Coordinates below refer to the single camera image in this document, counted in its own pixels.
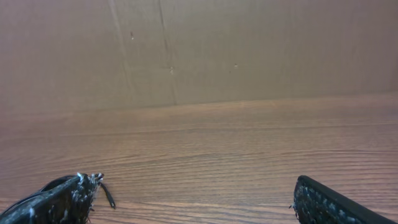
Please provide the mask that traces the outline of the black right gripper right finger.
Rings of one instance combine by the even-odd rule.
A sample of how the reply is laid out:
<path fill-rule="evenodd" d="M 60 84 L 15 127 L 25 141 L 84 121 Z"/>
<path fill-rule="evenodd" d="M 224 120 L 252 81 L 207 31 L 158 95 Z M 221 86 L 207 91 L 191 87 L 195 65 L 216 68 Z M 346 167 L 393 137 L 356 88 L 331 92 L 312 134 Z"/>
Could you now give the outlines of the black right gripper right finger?
<path fill-rule="evenodd" d="M 292 208 L 303 224 L 397 224 L 306 175 L 296 181 Z"/>

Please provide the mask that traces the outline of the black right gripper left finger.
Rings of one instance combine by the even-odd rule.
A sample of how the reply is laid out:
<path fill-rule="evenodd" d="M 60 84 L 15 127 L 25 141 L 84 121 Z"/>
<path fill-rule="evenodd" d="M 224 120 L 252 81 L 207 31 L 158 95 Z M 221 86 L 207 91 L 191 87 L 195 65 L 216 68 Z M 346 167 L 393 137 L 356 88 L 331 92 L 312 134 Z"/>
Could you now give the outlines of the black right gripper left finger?
<path fill-rule="evenodd" d="M 77 173 L 54 179 L 1 212 L 1 223 L 89 223 L 103 177 Z"/>

